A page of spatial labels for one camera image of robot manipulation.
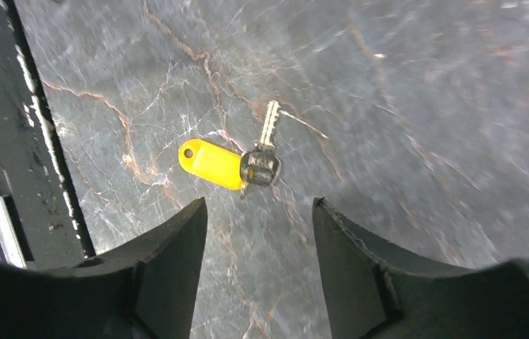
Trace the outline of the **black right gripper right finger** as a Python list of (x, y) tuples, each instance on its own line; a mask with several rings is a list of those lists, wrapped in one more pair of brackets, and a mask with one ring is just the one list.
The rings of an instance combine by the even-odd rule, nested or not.
[(529, 258), (441, 263), (316, 198), (312, 222), (333, 338), (529, 338)]

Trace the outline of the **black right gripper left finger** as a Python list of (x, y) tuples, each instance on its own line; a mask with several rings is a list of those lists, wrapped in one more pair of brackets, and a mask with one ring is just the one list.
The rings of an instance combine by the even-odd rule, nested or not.
[(198, 198), (74, 267), (0, 263), (0, 338), (188, 338), (207, 226)]

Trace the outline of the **yellow tagged key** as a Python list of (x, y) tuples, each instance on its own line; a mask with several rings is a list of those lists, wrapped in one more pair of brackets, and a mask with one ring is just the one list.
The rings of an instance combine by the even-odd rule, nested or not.
[(189, 174), (231, 191), (239, 191), (241, 197), (245, 197), (249, 186), (270, 186), (281, 171), (281, 161), (273, 142), (279, 117), (280, 103), (271, 100), (267, 104), (261, 135), (251, 150), (237, 154), (193, 138), (179, 147), (179, 164)]

